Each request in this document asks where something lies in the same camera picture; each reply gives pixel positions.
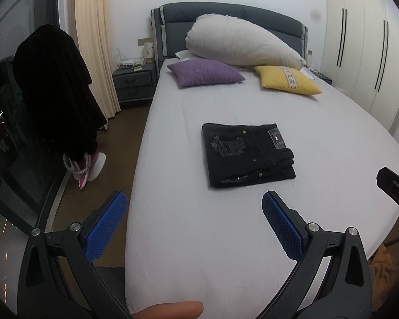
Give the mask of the left hand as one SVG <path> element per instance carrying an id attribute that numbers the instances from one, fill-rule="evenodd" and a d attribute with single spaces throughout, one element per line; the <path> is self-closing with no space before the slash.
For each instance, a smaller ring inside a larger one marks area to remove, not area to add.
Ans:
<path id="1" fill-rule="evenodd" d="M 136 319 L 196 319 L 203 311 L 204 304 L 202 302 L 183 301 L 152 305 L 131 316 Z"/>

